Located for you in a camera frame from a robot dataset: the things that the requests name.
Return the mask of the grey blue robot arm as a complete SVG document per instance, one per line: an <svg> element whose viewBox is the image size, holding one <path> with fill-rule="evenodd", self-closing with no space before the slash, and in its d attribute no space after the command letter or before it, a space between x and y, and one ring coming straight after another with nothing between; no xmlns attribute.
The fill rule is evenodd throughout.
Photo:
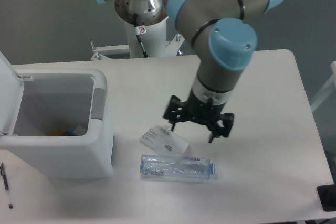
<svg viewBox="0 0 336 224"><path fill-rule="evenodd" d="M172 125L191 121L206 126L211 138L228 137L234 115L222 109L257 46L246 20L283 0L95 0L114 1L126 23L133 58L167 54L165 22L169 19L200 58L188 99L172 96L164 118Z"/></svg>

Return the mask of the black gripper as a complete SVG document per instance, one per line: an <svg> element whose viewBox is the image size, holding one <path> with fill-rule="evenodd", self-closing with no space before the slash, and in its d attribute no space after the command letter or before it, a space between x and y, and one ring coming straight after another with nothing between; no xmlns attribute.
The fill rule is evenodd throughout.
<svg viewBox="0 0 336 224"><path fill-rule="evenodd" d="M191 121L207 126L211 131L208 143L212 143L214 138L220 136L228 138L234 125L234 114L221 114L223 107L224 104L215 105L212 98L207 99L206 102L201 101L191 90L185 102L172 95L163 118L172 125L171 131L174 131L176 123L179 122Z"/></svg>

